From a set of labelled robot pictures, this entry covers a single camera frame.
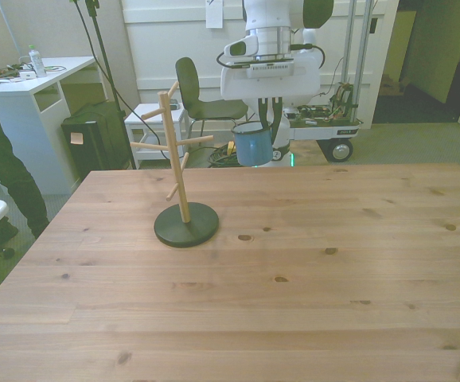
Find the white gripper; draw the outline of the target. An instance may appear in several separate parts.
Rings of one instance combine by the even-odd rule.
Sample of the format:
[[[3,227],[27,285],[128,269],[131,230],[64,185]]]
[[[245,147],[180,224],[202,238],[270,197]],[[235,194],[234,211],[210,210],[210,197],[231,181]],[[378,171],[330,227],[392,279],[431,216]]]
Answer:
[[[283,99],[306,98],[319,91],[321,65],[320,51],[303,51],[288,60],[223,68],[221,95],[226,100],[258,99],[259,121],[264,130],[268,128],[267,98],[272,98],[271,130],[276,132],[283,115]]]

